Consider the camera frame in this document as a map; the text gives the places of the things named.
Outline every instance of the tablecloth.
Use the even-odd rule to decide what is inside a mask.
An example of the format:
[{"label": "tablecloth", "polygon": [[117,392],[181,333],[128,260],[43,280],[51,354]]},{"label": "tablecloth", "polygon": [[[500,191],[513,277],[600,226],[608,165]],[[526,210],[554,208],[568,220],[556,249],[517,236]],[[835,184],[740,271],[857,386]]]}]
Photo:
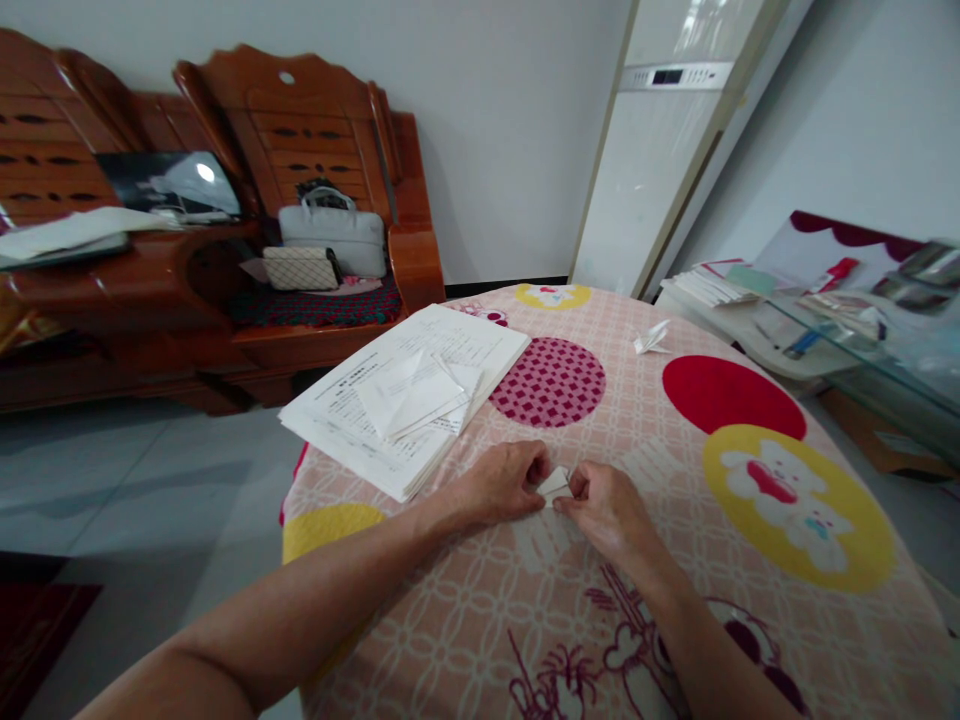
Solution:
[{"label": "tablecloth", "polygon": [[[491,445],[630,475],[714,615],[802,712],[939,717],[949,641],[902,541],[818,423],[749,359],[588,287],[448,303],[533,338],[420,497]],[[403,510],[305,450],[285,560]],[[688,714],[643,598],[549,507],[452,539],[302,688],[307,717]]]}]

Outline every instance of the bag handle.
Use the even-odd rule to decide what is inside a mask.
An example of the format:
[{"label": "bag handle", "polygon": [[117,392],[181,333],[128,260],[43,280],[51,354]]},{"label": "bag handle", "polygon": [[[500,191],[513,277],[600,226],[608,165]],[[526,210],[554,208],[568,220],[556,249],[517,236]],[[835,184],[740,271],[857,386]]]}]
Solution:
[{"label": "bag handle", "polygon": [[333,195],[343,200],[347,204],[347,210],[349,212],[357,211],[357,204],[353,201],[353,198],[349,195],[344,195],[339,190],[330,187],[317,187],[311,190],[310,192],[304,194],[303,199],[300,201],[300,204],[303,205],[303,209],[307,212],[310,212],[310,201],[317,198],[324,197],[325,195]]}]

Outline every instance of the pink tablecloth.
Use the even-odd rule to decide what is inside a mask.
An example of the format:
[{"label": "pink tablecloth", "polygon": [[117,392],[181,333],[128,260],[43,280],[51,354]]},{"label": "pink tablecloth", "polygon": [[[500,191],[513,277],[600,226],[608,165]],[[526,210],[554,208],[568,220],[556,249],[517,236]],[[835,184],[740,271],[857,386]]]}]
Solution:
[{"label": "pink tablecloth", "polygon": [[[903,543],[753,363],[679,319],[670,354],[638,356],[634,338],[667,316],[584,287],[449,304],[535,340],[421,496],[504,440],[541,438],[567,467],[617,465],[714,614],[804,712],[948,712],[946,631]],[[402,509],[311,448],[288,529],[348,503]],[[686,714],[643,598],[549,508],[451,542],[304,701],[309,717]]]}]

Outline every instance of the laptop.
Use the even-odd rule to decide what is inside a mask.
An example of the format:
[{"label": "laptop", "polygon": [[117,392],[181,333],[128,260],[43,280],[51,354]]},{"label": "laptop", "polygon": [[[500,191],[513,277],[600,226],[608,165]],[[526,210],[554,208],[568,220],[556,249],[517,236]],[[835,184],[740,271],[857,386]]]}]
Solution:
[{"label": "laptop", "polygon": [[197,222],[230,222],[240,203],[211,152],[100,153],[97,164],[125,207]]}]

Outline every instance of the forearm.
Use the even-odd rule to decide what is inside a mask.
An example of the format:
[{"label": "forearm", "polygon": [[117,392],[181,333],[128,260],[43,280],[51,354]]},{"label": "forearm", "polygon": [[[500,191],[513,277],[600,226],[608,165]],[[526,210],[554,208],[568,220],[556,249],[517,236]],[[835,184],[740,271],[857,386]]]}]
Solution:
[{"label": "forearm", "polygon": [[793,706],[740,650],[662,545],[624,563],[656,620],[695,718],[794,718]]},{"label": "forearm", "polygon": [[[185,668],[195,662],[207,675],[225,676],[232,687],[223,697],[245,699],[258,714],[309,677],[413,568],[470,521],[438,493],[318,548],[175,635],[98,698],[89,717],[127,715],[168,702],[171,695],[184,702],[182,715],[191,714],[204,694],[182,685],[192,682],[197,668]],[[200,684],[208,688],[209,677]]]}]

